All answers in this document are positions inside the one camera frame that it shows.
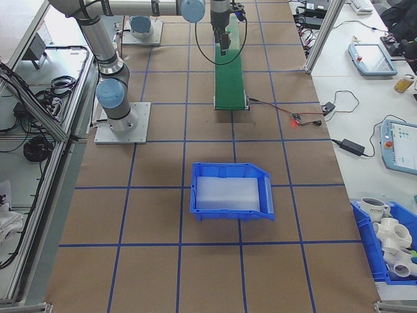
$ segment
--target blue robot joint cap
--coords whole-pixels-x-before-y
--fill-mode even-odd
[[[96,96],[99,103],[107,109],[114,109],[119,106],[124,99],[124,87],[121,82],[114,78],[108,78],[96,87]]]

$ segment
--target power adapter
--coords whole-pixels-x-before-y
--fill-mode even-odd
[[[13,115],[17,119],[23,119],[26,116],[26,114],[27,110],[25,106],[21,102],[16,103],[16,105],[13,108]]]
[[[362,156],[362,155],[365,155],[364,154],[364,151],[365,151],[365,147],[364,146],[361,146],[361,145],[358,145],[357,143],[351,142],[348,139],[343,139],[342,141],[332,139],[332,141],[336,145],[338,145],[339,147],[341,147],[343,150],[346,150],[346,151],[348,151],[350,153],[353,153],[354,155],[357,155],[359,157]]]
[[[330,101],[327,102],[324,106],[321,106],[321,110],[323,111],[323,115],[326,116],[328,115],[330,112],[332,112],[334,110],[336,106],[334,104],[332,104]]]

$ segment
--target metal mounting plate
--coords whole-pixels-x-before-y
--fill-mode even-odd
[[[147,38],[136,38],[131,32],[123,32],[123,45],[124,46],[160,46],[162,38],[163,21],[152,21],[154,32]],[[124,29],[130,29],[129,21],[126,21]]]
[[[139,117],[135,129],[129,132],[114,132],[107,123],[100,123],[94,139],[95,143],[146,143],[151,103],[131,102],[130,106],[132,107],[132,110],[136,111],[136,114]],[[100,119],[107,119],[104,110]]]

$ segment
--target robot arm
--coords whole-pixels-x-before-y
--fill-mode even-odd
[[[137,125],[137,116],[127,99],[129,70],[110,41],[101,16],[172,16],[182,15],[197,23],[205,13],[205,0],[48,0],[58,11],[76,19],[85,40],[96,57],[102,81],[96,96],[108,116],[114,132],[126,132]],[[238,10],[238,3],[229,0],[210,0],[211,24],[222,54],[229,48],[229,15]]]

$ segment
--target blue plastic bin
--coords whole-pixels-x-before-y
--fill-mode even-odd
[[[260,211],[230,210],[226,207],[213,210],[197,209],[195,207],[198,192],[197,177],[257,178]],[[241,219],[245,222],[260,218],[275,220],[270,174],[250,163],[193,163],[190,212],[199,222],[206,218]]]
[[[386,282],[389,285],[417,285],[417,278],[415,280],[412,279],[412,276],[401,278],[389,272],[383,259],[381,242],[375,234],[371,218],[361,210],[360,201],[352,201],[351,204],[374,281]],[[386,204],[391,207],[392,217],[396,218],[400,224],[407,227],[410,231],[412,248],[416,250],[417,215],[411,213],[396,202],[386,202]]]

